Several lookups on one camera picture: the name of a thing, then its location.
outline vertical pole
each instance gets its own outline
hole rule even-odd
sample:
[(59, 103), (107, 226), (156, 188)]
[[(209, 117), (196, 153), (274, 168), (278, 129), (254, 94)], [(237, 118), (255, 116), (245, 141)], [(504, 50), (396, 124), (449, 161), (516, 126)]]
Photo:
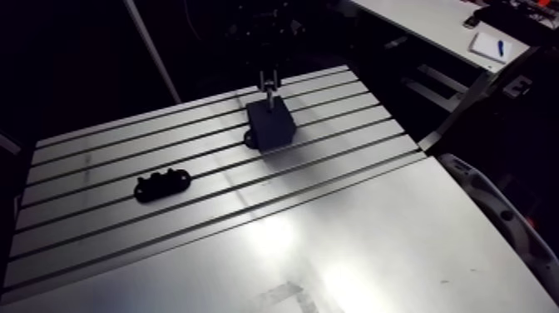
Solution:
[(128, 9), (130, 16), (132, 17), (132, 20), (136, 24), (136, 28), (140, 33), (141, 38), (144, 40), (147, 50), (150, 52), (151, 58), (153, 59), (153, 62), (156, 64), (157, 70), (159, 70), (159, 73), (161, 74), (163, 81), (167, 85), (167, 89), (169, 89), (169, 92), (171, 93), (173, 100), (177, 104), (181, 103), (181, 98), (179, 97), (179, 93), (176, 91), (175, 85), (173, 84), (173, 81), (171, 80), (171, 77), (169, 76), (169, 73), (167, 72), (165, 65), (163, 64), (163, 61), (161, 60), (161, 57), (157, 52), (156, 45), (151, 40), (150, 33), (147, 31), (146, 25), (144, 24), (144, 21), (141, 19), (140, 12), (138, 12), (138, 8), (136, 7), (134, 0), (124, 0), (124, 4), (126, 5), (126, 8)]

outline white paper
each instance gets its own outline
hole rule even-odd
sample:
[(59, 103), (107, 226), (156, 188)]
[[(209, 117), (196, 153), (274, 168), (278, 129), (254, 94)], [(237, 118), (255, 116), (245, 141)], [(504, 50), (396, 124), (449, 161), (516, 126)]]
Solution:
[[(499, 51), (499, 41), (502, 41), (502, 55)], [(512, 44), (500, 38), (478, 32), (470, 44), (470, 51), (494, 61), (506, 63), (511, 54)]]

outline black clamp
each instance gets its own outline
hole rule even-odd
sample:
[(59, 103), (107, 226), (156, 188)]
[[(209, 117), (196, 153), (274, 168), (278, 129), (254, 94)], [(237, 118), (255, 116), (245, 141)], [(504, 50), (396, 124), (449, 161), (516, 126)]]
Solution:
[(138, 177), (138, 184), (134, 188), (134, 197), (140, 203), (161, 199), (165, 196), (183, 192), (190, 186), (192, 178), (185, 170), (167, 170), (167, 173), (155, 172), (150, 178)]

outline aluminum t-slot table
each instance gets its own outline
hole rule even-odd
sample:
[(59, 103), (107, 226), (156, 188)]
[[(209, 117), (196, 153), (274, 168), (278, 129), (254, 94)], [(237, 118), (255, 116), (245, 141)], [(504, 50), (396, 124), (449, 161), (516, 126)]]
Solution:
[[(40, 141), (3, 311), (557, 311), (347, 67), (284, 80), (299, 129), (242, 144), (246, 88)], [(184, 168), (149, 204), (139, 176)]]

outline cable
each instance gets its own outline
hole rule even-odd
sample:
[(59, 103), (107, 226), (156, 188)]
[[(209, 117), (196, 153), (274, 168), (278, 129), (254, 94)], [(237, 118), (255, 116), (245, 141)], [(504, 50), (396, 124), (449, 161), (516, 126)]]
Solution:
[(201, 41), (202, 39), (200, 38), (200, 36), (198, 36), (198, 32), (194, 29), (194, 26), (192, 26), (192, 21), (190, 19), (190, 14), (188, 12), (188, 3), (186, 3), (187, 0), (182, 0), (182, 2), (185, 4), (185, 14), (186, 14), (186, 21), (188, 22), (188, 26), (190, 27), (192, 33), (194, 34), (194, 36), (196, 37), (196, 39), (198, 39), (199, 41)]

